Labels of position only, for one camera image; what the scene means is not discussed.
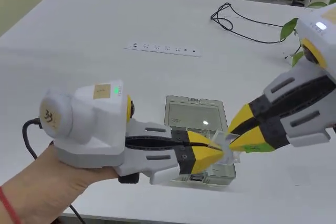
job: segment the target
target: red string bracelet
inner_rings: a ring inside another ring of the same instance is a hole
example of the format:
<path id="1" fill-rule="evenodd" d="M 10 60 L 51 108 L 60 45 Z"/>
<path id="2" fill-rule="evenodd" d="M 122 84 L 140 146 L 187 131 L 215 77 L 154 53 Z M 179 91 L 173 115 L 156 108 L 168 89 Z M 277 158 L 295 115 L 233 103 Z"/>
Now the red string bracelet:
<path id="1" fill-rule="evenodd" d="M 21 221 L 18 215 L 15 213 L 14 209 L 12 208 L 11 204 L 7 200 L 7 197 L 5 196 L 1 186 L 0 186 L 0 201 L 2 202 L 2 204 L 4 204 L 4 207 L 7 210 L 13 224 L 20 224 Z"/>

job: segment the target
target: power outlet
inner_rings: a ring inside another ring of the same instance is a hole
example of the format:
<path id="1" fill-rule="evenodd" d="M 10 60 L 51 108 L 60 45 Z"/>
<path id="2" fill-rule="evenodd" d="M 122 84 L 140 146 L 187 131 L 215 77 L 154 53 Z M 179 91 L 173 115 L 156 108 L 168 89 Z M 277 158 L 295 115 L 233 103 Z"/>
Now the power outlet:
<path id="1" fill-rule="evenodd" d="M 130 42 L 126 49 L 149 51 L 149 52 L 160 52 L 164 54 L 172 55 L 186 55 L 193 57 L 201 57 L 201 52 L 192 47 L 177 47 L 172 45 L 160 45 L 148 42 Z"/>

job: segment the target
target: yellow ring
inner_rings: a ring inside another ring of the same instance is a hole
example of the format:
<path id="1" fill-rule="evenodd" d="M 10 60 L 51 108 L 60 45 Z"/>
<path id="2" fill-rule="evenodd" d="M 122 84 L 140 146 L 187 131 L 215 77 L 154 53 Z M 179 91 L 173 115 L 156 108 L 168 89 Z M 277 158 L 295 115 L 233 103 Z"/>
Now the yellow ring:
<path id="1" fill-rule="evenodd" d="M 311 51 L 311 53 L 315 56 L 319 65 L 326 69 L 327 63 L 324 60 L 324 57 L 321 54 L 320 50 L 317 49 L 308 39 L 303 39 L 301 43 Z"/>
<path id="2" fill-rule="evenodd" d="M 127 122 L 131 120 L 132 99 L 127 95 Z"/>

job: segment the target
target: white table surface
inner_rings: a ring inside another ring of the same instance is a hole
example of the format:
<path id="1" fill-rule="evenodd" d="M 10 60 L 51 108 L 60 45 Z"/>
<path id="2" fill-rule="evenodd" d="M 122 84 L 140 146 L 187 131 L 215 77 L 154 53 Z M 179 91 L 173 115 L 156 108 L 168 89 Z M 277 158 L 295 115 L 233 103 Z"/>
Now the white table surface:
<path id="1" fill-rule="evenodd" d="M 289 69 L 297 38 L 262 45 L 209 21 L 229 1 L 252 19 L 284 24 L 309 10 L 238 0 L 43 0 L 0 39 L 0 184 L 31 161 L 22 124 L 38 115 L 49 87 L 74 91 L 121 78 L 134 117 L 163 123 L 166 95 L 221 100 L 228 122 Z M 279 39 L 279 28 L 230 18 L 237 31 Z M 133 40 L 194 46 L 202 57 L 126 50 Z M 50 142 L 36 127 L 37 153 Z M 92 185 L 75 202 L 84 216 L 181 223 L 332 223 L 336 217 L 336 141 L 268 154 L 242 154 L 228 187 L 151 186 L 117 180 Z"/>

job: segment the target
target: yellow label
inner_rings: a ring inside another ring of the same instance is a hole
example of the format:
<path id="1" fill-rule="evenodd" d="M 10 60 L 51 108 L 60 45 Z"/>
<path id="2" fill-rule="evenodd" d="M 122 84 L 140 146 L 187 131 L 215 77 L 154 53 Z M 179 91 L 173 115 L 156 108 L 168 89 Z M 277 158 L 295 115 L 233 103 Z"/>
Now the yellow label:
<path id="1" fill-rule="evenodd" d="M 95 85 L 93 99 L 108 99 L 111 97 L 111 84 Z"/>
<path id="2" fill-rule="evenodd" d="M 334 25 L 336 25 L 336 7 L 330 9 L 326 13 L 322 15 L 322 18 L 325 18 L 326 20 L 330 21 Z"/>
<path id="3" fill-rule="evenodd" d="M 56 131 L 59 127 L 61 115 L 53 107 L 43 102 L 40 106 L 40 119 Z"/>

